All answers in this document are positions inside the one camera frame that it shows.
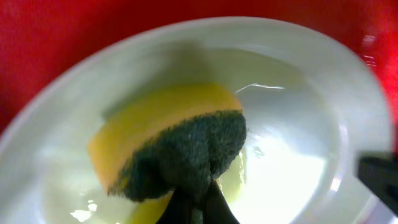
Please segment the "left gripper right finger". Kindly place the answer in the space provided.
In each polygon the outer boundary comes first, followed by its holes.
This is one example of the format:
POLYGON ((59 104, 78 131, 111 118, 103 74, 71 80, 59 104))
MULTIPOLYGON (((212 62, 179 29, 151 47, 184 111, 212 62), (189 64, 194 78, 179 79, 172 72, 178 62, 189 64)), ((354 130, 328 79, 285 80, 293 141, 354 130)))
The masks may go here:
POLYGON ((201 198, 204 224, 239 224, 229 209, 216 180, 212 180, 205 195, 201 198))

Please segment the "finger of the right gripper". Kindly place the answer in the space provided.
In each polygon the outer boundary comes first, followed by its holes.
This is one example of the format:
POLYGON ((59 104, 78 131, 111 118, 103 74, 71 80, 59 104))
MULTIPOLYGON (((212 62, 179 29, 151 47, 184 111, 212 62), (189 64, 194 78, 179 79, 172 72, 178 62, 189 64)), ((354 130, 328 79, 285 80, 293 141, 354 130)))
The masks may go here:
POLYGON ((356 175, 397 216, 397 154, 362 152, 358 157, 356 175))

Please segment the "pale green plate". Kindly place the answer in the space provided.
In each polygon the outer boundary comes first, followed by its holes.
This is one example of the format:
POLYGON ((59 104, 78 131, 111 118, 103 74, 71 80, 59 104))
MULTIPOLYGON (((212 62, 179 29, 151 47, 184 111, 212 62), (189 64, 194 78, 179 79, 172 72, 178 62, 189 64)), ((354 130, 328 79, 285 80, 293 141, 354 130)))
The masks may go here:
POLYGON ((301 26, 218 17, 113 44, 32 101, 1 138, 1 222, 130 222, 136 204, 102 191, 87 143, 139 95, 193 82, 222 84, 243 104, 248 138, 222 181, 241 223, 392 220, 355 176, 358 155, 394 144, 369 67, 301 26))

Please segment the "yellow green sponge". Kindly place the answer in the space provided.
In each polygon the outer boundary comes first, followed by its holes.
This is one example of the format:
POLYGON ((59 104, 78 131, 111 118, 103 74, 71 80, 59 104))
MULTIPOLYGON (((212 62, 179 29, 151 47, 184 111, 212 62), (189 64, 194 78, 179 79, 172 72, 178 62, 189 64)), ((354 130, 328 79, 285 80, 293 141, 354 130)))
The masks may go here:
POLYGON ((212 83, 175 86, 108 119, 88 155, 108 195, 137 203, 132 223, 156 223, 175 189, 192 198, 192 223, 203 223, 201 198, 239 155, 246 134, 232 92, 212 83))

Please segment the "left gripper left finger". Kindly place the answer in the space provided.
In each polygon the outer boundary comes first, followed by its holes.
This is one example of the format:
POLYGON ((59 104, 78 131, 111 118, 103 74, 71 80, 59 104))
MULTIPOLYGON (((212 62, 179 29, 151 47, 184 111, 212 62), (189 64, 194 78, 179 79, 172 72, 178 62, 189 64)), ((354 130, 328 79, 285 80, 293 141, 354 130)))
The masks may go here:
POLYGON ((156 224, 192 224, 193 200, 184 191, 175 189, 156 224))

